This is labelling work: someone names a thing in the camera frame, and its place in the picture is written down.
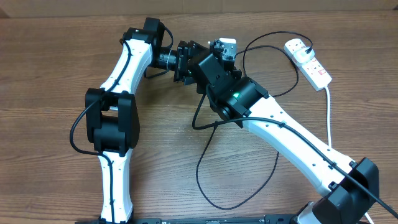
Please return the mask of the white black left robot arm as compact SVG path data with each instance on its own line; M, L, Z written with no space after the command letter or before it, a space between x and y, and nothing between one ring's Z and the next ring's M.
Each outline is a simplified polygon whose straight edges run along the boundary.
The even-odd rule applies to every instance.
M99 88L87 90L85 109L72 124L70 144L84 154L74 142L74 132L81 119L86 119L87 138L94 147L90 153L101 164L103 208L95 223L132 220L129 163L140 133L137 87L149 67L161 69L162 74L173 71L175 82L187 74L179 64L178 52L162 44L169 32L159 19L151 17L146 18L143 28L129 28L120 40L123 50L115 68Z

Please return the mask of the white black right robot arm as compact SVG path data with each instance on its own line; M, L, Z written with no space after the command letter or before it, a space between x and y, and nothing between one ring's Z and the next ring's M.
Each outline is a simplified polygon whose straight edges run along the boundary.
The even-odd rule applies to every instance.
M356 162L326 145L290 117L275 98L233 62L206 50L188 61L188 71L221 121L247 129L290 161L321 198L310 202L294 223L357 223L378 203L394 217L397 212L379 197L379 169L368 158Z

